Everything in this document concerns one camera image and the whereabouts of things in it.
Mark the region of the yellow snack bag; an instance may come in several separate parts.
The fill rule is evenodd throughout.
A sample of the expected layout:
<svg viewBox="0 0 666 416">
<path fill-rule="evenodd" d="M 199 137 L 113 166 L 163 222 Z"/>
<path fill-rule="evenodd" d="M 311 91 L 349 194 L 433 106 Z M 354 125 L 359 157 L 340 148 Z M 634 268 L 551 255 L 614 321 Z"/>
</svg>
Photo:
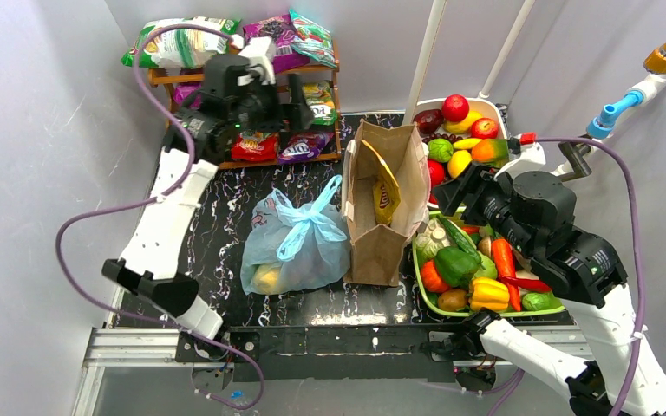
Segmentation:
<svg viewBox="0 0 666 416">
<path fill-rule="evenodd" d="M 362 145 L 364 154 L 371 156 L 375 165 L 373 186 L 375 220 L 378 224 L 391 225 L 402 201 L 401 188 L 383 156 L 368 141 L 363 140 Z"/>
</svg>

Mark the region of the brown paper bag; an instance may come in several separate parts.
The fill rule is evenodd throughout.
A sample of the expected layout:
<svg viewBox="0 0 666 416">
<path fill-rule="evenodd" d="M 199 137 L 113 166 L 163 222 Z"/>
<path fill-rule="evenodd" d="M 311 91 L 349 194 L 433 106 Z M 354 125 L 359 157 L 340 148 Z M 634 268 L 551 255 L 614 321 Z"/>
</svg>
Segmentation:
<svg viewBox="0 0 666 416">
<path fill-rule="evenodd" d="M 401 188 L 402 201 L 391 225 L 375 220 L 375 165 L 364 154 L 368 141 L 383 156 Z M 343 161 L 342 216 L 351 244 L 346 283 L 395 287 L 407 244 L 428 221 L 431 180 L 428 152 L 413 125 L 380 127 L 362 120 Z"/>
</svg>

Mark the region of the purple snack bag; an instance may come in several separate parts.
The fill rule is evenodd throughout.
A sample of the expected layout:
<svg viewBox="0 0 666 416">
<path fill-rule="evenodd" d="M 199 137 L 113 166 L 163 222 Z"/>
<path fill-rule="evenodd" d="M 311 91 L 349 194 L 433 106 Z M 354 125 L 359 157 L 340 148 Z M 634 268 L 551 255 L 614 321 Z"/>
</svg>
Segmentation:
<svg viewBox="0 0 666 416">
<path fill-rule="evenodd" d="M 173 100 L 176 103 L 177 107 L 180 107 L 182 102 L 187 99 L 188 96 L 192 95 L 201 87 L 200 82 L 186 82 L 178 84 L 173 93 Z"/>
<path fill-rule="evenodd" d="M 256 37 L 270 37 L 272 39 L 276 49 L 271 63 L 276 74 L 300 68 L 310 63 L 308 56 L 301 55 L 291 46 L 296 31 L 289 13 L 255 23 L 248 23 L 242 30 L 246 41 Z"/>
</svg>

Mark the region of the light blue plastic grocery bag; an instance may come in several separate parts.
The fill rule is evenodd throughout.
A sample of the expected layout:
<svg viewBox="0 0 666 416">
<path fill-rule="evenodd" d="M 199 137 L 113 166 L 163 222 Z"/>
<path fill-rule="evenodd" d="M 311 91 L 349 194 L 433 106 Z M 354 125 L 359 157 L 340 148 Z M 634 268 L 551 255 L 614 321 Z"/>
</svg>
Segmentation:
<svg viewBox="0 0 666 416">
<path fill-rule="evenodd" d="M 278 188 L 252 211 L 251 232 L 245 241 L 240 281 L 245 294 L 260 264 L 282 265 L 281 295 L 319 289 L 341 280 L 351 265 L 349 233 L 332 199 L 343 178 L 336 175 L 316 199 L 295 206 Z"/>
</svg>

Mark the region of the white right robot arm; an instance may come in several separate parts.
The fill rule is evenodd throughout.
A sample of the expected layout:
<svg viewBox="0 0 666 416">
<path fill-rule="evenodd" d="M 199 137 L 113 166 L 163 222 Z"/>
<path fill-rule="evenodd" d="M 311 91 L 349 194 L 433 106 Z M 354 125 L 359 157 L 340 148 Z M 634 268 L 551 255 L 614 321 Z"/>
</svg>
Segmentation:
<svg viewBox="0 0 666 416">
<path fill-rule="evenodd" d="M 625 268 L 608 241 L 574 224 L 571 189 L 548 172 L 511 177 L 475 164 L 433 193 L 443 214 L 491 227 L 529 262 L 576 321 L 593 357 L 539 341 L 491 308 L 462 323 L 472 349 L 541 380 L 576 415 L 666 414 L 666 374 L 633 308 Z"/>
</svg>

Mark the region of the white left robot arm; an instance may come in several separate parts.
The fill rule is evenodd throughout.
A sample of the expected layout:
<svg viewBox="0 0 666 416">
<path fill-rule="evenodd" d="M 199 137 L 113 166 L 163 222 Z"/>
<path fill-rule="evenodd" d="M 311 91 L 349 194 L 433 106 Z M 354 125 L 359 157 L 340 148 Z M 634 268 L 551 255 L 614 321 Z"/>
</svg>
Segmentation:
<svg viewBox="0 0 666 416">
<path fill-rule="evenodd" d="M 175 112 L 160 106 L 170 123 L 163 139 L 151 197 L 126 248 L 108 259 L 102 274 L 170 316 L 186 332 L 214 339 L 223 320 L 199 294 L 196 280 L 178 271 L 180 248 L 199 199 L 245 131 L 298 132 L 314 115 L 297 75 L 289 75 L 290 99 L 281 102 L 267 55 L 216 55 L 204 80 Z"/>
</svg>

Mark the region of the green Fox's candy bag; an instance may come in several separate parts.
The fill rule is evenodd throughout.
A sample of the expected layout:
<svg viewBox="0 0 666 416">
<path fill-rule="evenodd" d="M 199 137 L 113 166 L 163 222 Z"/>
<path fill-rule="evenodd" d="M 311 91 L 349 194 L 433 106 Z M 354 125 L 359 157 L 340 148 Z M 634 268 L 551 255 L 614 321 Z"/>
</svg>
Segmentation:
<svg viewBox="0 0 666 416">
<path fill-rule="evenodd" d="M 302 86 L 302 90 L 306 104 L 314 115 L 313 124 L 334 125 L 338 113 L 330 84 L 327 81 L 308 82 Z"/>
</svg>

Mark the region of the purple Fox's candy bag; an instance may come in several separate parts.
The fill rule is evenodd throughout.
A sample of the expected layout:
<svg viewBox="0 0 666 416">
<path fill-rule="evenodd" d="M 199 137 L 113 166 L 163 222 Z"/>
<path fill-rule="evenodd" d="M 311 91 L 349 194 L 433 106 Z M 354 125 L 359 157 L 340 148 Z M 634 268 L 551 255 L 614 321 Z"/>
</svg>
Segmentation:
<svg viewBox="0 0 666 416">
<path fill-rule="evenodd" d="M 277 162 L 287 165 L 311 161 L 323 153 L 334 136 L 333 132 L 324 131 L 294 133 L 287 147 L 277 156 Z"/>
</svg>

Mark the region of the green red snack bag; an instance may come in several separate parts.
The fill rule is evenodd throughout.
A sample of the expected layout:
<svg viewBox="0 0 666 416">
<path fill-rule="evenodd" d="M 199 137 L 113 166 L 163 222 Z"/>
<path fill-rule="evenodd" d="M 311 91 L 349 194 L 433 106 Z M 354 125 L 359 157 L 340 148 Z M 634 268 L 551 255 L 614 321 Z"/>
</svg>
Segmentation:
<svg viewBox="0 0 666 416">
<path fill-rule="evenodd" d="M 289 9 L 289 15 L 294 29 L 294 36 L 291 41 L 292 49 L 328 68 L 336 68 L 337 63 L 331 33 L 321 25 L 297 13 L 294 9 Z"/>
</svg>

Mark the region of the purple snack bag top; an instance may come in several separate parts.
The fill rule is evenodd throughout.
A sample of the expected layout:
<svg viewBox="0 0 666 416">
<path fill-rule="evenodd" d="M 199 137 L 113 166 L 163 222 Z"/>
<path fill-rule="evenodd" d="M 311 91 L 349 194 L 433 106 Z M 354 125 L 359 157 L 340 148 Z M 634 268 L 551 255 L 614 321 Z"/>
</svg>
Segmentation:
<svg viewBox="0 0 666 416">
<path fill-rule="evenodd" d="M 246 41 L 256 37 L 270 37 L 272 39 L 276 49 L 271 63 L 276 74 L 300 68 L 310 63 L 308 56 L 301 55 L 291 46 L 296 31 L 289 13 L 255 23 L 248 23 L 242 30 Z"/>
</svg>

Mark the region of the green white chips bag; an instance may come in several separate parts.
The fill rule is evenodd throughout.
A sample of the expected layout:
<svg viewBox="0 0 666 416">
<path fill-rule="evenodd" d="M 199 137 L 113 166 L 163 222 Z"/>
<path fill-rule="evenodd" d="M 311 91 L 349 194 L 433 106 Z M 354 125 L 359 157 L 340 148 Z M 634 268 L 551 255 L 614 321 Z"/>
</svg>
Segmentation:
<svg viewBox="0 0 666 416">
<path fill-rule="evenodd" d="M 121 58 L 121 63 L 132 67 L 137 58 L 140 68 L 199 68 L 214 55 L 224 54 L 229 49 L 227 40 L 222 36 L 196 29 L 175 29 L 154 38 L 144 49 L 139 50 L 139 46 L 153 31 L 180 23 L 201 25 L 230 36 L 237 32 L 240 21 L 196 16 L 148 22 L 141 29 L 134 45 Z"/>
</svg>

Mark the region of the white garlic cabbage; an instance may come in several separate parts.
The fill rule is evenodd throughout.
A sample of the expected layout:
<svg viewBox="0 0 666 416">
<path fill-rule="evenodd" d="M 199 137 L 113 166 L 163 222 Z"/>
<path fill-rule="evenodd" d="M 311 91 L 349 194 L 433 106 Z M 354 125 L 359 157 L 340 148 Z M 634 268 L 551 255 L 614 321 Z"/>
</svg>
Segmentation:
<svg viewBox="0 0 666 416">
<path fill-rule="evenodd" d="M 424 232 L 415 238 L 415 253 L 421 263 L 434 259 L 440 249 L 451 246 L 446 230 L 437 218 L 430 218 Z"/>
</svg>

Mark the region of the red carrot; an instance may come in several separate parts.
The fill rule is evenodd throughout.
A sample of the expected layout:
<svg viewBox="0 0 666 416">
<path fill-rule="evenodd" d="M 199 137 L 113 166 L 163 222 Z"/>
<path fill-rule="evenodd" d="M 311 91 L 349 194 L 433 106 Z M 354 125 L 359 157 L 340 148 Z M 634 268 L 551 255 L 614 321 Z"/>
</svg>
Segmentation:
<svg viewBox="0 0 666 416">
<path fill-rule="evenodd" d="M 516 283 L 516 269 L 512 246 L 504 239 L 497 238 L 491 243 L 491 257 L 496 266 L 498 279 L 507 286 L 509 302 L 515 312 L 522 310 L 521 295 Z"/>
</svg>

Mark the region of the mango orange green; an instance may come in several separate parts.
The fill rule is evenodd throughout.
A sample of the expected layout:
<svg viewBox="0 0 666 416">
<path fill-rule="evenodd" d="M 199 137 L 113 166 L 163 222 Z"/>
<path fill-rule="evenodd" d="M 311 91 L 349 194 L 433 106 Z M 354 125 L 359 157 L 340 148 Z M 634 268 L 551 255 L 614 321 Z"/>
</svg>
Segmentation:
<svg viewBox="0 0 666 416">
<path fill-rule="evenodd" d="M 473 161 L 481 164 L 506 163 L 509 160 L 508 141 L 483 139 L 471 149 Z"/>
</svg>

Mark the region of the yellow lemon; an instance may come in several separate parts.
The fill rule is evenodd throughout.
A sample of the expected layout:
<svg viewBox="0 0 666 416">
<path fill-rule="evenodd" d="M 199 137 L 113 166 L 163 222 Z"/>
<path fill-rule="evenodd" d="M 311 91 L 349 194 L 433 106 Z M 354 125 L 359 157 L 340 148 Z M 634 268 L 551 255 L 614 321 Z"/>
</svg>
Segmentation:
<svg viewBox="0 0 666 416">
<path fill-rule="evenodd" d="M 481 113 L 474 110 L 470 110 L 467 114 L 467 117 L 464 118 L 463 120 L 458 122 L 446 120 L 443 123 L 442 127 L 448 133 L 456 135 L 470 134 L 471 127 L 474 124 L 474 122 L 481 118 L 482 118 Z"/>
</svg>

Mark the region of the green bell pepper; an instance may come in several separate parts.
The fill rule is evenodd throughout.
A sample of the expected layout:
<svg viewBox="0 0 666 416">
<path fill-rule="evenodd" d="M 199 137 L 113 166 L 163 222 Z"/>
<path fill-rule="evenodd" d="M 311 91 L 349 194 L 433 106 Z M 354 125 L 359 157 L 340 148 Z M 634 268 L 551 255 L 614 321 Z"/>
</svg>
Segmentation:
<svg viewBox="0 0 666 416">
<path fill-rule="evenodd" d="M 436 253 L 434 267 L 449 286 L 465 288 L 480 268 L 480 261 L 478 254 L 470 255 L 457 247 L 449 246 Z"/>
</svg>

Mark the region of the red apple right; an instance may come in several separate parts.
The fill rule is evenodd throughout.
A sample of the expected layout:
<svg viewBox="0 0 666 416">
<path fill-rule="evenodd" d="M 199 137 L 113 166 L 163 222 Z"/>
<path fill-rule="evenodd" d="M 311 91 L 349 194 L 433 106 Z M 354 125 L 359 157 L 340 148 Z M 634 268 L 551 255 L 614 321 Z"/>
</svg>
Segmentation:
<svg viewBox="0 0 666 416">
<path fill-rule="evenodd" d="M 470 127 L 470 136 L 476 139 L 495 139 L 499 133 L 500 124 L 492 118 L 479 118 Z"/>
</svg>

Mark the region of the red apple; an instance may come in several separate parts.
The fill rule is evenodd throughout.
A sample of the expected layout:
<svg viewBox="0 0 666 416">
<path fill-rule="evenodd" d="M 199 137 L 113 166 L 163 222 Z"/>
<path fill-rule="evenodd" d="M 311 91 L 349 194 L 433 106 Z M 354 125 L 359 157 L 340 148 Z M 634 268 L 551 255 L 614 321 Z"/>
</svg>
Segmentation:
<svg viewBox="0 0 666 416">
<path fill-rule="evenodd" d="M 468 116 L 469 112 L 468 100 L 460 94 L 449 95 L 441 104 L 441 113 L 446 121 L 461 122 Z"/>
<path fill-rule="evenodd" d="M 492 118 L 479 118 L 470 127 L 470 136 L 476 139 L 495 139 L 499 133 L 500 124 Z"/>
</svg>

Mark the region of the dark red plum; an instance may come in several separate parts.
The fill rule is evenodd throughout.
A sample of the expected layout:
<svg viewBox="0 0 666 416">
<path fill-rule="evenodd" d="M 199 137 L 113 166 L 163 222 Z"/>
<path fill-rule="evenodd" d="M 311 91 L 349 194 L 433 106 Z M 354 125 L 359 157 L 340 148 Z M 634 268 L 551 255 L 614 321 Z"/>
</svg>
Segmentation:
<svg viewBox="0 0 666 416">
<path fill-rule="evenodd" d="M 413 122 L 420 135 L 430 135 L 441 127 L 444 117 L 440 109 L 428 109 L 416 114 Z"/>
</svg>

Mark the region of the orange tomato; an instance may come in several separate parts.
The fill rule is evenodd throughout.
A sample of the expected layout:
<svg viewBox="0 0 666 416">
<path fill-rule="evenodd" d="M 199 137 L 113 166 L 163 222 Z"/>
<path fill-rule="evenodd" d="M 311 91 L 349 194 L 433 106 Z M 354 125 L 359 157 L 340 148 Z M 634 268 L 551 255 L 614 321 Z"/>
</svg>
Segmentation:
<svg viewBox="0 0 666 416">
<path fill-rule="evenodd" d="M 429 260 L 422 265 L 420 269 L 420 276 L 422 286 L 425 290 L 431 293 L 441 294 L 452 288 L 443 280 L 435 268 L 433 260 Z"/>
</svg>

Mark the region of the red apple top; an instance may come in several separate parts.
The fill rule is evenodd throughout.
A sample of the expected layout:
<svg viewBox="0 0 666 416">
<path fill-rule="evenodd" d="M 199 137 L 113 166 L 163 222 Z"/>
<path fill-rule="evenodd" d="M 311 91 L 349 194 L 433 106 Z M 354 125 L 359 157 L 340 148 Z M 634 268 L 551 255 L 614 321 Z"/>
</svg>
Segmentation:
<svg viewBox="0 0 666 416">
<path fill-rule="evenodd" d="M 441 104 L 441 113 L 446 121 L 461 122 L 468 116 L 469 112 L 468 100 L 460 94 L 449 95 Z"/>
</svg>

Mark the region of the white fruit basket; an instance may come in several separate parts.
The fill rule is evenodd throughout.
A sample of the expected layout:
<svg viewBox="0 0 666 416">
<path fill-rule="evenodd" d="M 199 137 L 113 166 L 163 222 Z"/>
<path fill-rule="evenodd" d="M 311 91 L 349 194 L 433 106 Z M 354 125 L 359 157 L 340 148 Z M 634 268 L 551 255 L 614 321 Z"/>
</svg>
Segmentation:
<svg viewBox="0 0 666 416">
<path fill-rule="evenodd" d="M 418 101 L 415 105 L 414 115 L 412 120 L 415 119 L 415 116 L 421 112 L 430 111 L 430 110 L 441 110 L 442 102 L 445 98 L 435 98 L 430 100 Z M 507 106 L 503 104 L 494 104 L 489 100 L 474 97 L 467 98 L 469 109 L 475 111 L 476 113 L 481 114 L 484 117 L 491 118 L 498 122 L 499 124 L 499 133 L 497 137 L 499 139 L 507 138 L 510 133 L 507 127 L 507 116 L 506 110 Z M 427 142 L 430 138 L 444 138 L 455 141 L 456 138 L 466 139 L 470 134 L 470 130 L 465 131 L 464 133 L 450 133 L 443 126 L 439 126 L 437 130 L 434 130 L 431 134 L 420 133 L 424 146 L 428 147 Z"/>
</svg>

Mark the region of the wooden snack shelf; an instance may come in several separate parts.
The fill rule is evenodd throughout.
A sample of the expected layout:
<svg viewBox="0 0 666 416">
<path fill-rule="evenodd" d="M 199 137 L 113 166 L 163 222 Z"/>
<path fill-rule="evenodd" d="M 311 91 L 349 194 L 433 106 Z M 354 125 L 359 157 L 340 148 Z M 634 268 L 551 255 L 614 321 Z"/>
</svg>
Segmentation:
<svg viewBox="0 0 666 416">
<path fill-rule="evenodd" d="M 289 90 L 288 86 L 283 84 L 283 80 L 281 79 L 281 77 L 284 75 L 309 75 L 330 72 L 330 74 L 326 75 L 323 80 L 330 85 L 331 95 L 336 106 L 336 113 L 339 117 L 341 117 L 342 113 L 339 110 L 340 100 L 338 96 L 338 74 L 340 72 L 340 61 L 338 58 L 339 54 L 336 41 L 333 41 L 333 49 L 334 56 L 336 58 L 335 68 L 329 68 L 320 63 L 310 63 L 302 67 L 283 71 L 277 75 L 277 91 L 279 93 L 286 93 Z M 168 96 L 168 109 L 171 112 L 174 112 L 179 107 L 178 103 L 173 98 L 176 87 L 181 83 L 202 82 L 204 80 L 204 75 L 200 68 L 189 69 L 187 71 L 180 70 L 180 72 L 176 72 L 175 74 L 168 73 L 164 68 L 149 68 L 147 70 L 147 79 L 149 85 L 152 88 L 163 87 L 166 90 Z M 329 146 L 327 146 L 330 151 L 327 153 L 321 153 L 317 158 L 311 159 L 310 162 L 337 162 L 342 159 L 343 149 L 341 143 L 341 123 L 342 122 L 340 120 L 337 120 L 336 123 L 331 127 L 336 137 L 330 142 Z M 278 162 L 276 159 L 261 162 L 228 160 L 219 165 L 219 170 L 277 165 Z"/>
</svg>

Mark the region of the yellow bell pepper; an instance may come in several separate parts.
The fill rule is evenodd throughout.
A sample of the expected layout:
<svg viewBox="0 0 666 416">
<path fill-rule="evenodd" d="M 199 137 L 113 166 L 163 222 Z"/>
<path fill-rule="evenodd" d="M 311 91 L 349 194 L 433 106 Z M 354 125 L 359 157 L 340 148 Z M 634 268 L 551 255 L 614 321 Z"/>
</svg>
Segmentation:
<svg viewBox="0 0 666 416">
<path fill-rule="evenodd" d="M 489 309 L 503 313 L 510 308 L 510 293 L 505 284 L 496 280 L 478 277 L 470 282 L 469 308 L 472 311 Z"/>
</svg>

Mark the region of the green vegetable basket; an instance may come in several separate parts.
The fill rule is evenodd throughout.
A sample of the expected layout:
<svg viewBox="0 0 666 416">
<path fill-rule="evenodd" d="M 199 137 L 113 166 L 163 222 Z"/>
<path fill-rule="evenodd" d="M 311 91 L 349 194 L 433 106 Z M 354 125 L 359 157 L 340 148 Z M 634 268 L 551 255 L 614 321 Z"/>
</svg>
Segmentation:
<svg viewBox="0 0 666 416">
<path fill-rule="evenodd" d="M 417 233 L 415 235 L 415 240 L 413 242 L 413 260 L 415 263 L 415 277 L 417 279 L 418 287 L 422 296 L 424 303 L 427 307 L 433 311 L 435 314 L 453 317 L 453 318 L 465 318 L 470 316 L 473 311 L 468 307 L 469 303 L 466 302 L 463 308 L 458 310 L 445 310 L 441 309 L 438 306 L 438 299 L 440 293 L 431 292 L 428 289 L 431 287 L 430 283 L 425 283 L 426 279 L 421 276 L 421 269 L 424 265 L 434 258 L 434 249 L 442 248 L 447 245 L 450 245 L 450 240 L 447 237 L 447 233 L 442 229 L 442 225 L 436 219 L 437 216 L 441 214 L 440 211 L 431 211 L 429 213 L 430 219 L 426 224 L 426 229 L 422 233 Z M 517 318 L 526 318 L 532 319 L 533 317 L 542 316 L 542 315 L 552 315 L 558 314 L 561 312 L 566 312 L 565 307 L 552 295 L 549 295 L 547 298 L 548 303 L 543 309 L 539 310 L 522 310 L 514 311 L 511 306 L 502 311 L 500 314 L 502 317 L 509 319 Z"/>
</svg>

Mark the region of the brown kiwi potato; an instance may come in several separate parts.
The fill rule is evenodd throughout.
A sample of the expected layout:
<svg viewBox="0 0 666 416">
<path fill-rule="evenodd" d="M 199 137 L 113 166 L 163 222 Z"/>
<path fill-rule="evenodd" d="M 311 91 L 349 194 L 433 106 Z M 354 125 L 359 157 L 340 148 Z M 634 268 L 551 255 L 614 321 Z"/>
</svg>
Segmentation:
<svg viewBox="0 0 666 416">
<path fill-rule="evenodd" d="M 464 289 L 450 289 L 437 298 L 437 307 L 445 312 L 463 312 L 468 305 L 468 292 Z"/>
</svg>

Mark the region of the white pipe right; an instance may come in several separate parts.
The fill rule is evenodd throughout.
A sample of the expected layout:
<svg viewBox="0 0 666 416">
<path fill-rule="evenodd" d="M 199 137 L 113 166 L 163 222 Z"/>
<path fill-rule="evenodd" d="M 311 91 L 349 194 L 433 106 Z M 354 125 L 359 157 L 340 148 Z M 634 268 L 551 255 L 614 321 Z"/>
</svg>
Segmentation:
<svg viewBox="0 0 666 416">
<path fill-rule="evenodd" d="M 495 82 L 498 80 L 502 69 L 506 63 L 507 57 L 510 55 L 514 43 L 516 43 L 521 30 L 523 29 L 527 18 L 532 12 L 532 8 L 535 4 L 534 0 L 524 0 L 519 13 L 515 17 L 513 24 L 507 33 L 505 41 L 502 43 L 501 49 L 491 67 L 491 70 L 481 87 L 478 97 L 482 100 L 488 99 L 490 93 L 492 92 Z"/>
</svg>

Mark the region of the white pipe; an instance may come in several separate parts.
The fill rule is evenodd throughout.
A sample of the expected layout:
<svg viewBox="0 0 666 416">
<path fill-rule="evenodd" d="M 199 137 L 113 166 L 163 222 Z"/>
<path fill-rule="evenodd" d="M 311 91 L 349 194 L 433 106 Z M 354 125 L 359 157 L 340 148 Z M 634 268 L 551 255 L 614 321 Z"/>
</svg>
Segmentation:
<svg viewBox="0 0 666 416">
<path fill-rule="evenodd" d="M 422 38 L 421 48 L 415 66 L 415 73 L 411 82 L 407 105 L 403 121 L 409 123 L 415 115 L 415 108 L 419 102 L 422 87 L 427 76 L 428 66 L 434 52 L 436 38 L 440 31 L 441 22 L 447 7 L 447 0 L 434 0 L 429 12 L 426 29 Z"/>
<path fill-rule="evenodd" d="M 498 80 L 502 69 L 506 63 L 507 57 L 510 55 L 514 43 L 516 43 L 521 30 L 523 29 L 527 18 L 532 12 L 532 8 L 535 4 L 534 0 L 524 0 L 519 13 L 515 17 L 513 24 L 507 33 L 505 41 L 502 43 L 501 49 L 491 67 L 491 70 L 481 87 L 478 97 L 482 100 L 488 99 L 490 93 L 492 92 L 495 82 Z"/>
</svg>

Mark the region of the white pipe left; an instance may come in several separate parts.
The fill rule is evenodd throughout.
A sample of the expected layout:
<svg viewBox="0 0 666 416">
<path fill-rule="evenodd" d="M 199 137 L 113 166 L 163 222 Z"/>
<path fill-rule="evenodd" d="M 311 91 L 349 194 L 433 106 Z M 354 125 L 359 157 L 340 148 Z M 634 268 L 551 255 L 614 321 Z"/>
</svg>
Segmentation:
<svg viewBox="0 0 666 416">
<path fill-rule="evenodd" d="M 403 121 L 409 123 L 415 115 L 415 108 L 419 102 L 422 87 L 427 76 L 428 66 L 434 52 L 436 38 L 440 31 L 441 22 L 447 7 L 447 0 L 434 0 L 429 12 L 426 29 L 422 38 L 421 48 L 415 66 L 415 73 L 411 82 L 407 105 Z"/>
</svg>

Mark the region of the pipe with blue orange fittings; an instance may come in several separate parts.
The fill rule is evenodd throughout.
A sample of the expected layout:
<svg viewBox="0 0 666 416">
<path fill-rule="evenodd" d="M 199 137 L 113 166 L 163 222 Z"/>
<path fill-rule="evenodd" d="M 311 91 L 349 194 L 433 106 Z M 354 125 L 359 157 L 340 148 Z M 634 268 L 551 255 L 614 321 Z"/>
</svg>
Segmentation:
<svg viewBox="0 0 666 416">
<path fill-rule="evenodd" d="M 666 42 L 653 49 L 643 61 L 647 75 L 629 88 L 623 98 L 606 104 L 600 113 L 589 122 L 583 137 L 601 141 L 611 137 L 621 117 L 647 105 L 666 87 Z M 561 143 L 560 152 L 565 162 L 552 171 L 562 181 L 581 179 L 591 174 L 585 157 L 591 153 L 591 146 L 585 144 Z"/>
</svg>

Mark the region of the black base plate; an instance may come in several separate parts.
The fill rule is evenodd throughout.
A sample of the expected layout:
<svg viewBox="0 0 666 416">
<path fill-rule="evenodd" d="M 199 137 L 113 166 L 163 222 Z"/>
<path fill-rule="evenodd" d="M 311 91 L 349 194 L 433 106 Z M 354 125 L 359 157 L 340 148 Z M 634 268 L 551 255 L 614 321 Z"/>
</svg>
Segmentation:
<svg viewBox="0 0 666 416">
<path fill-rule="evenodd" d="M 451 382 L 480 359 L 426 350 L 453 323 L 390 326 L 232 327 L 221 339 L 249 355 L 266 380 L 425 379 Z"/>
</svg>

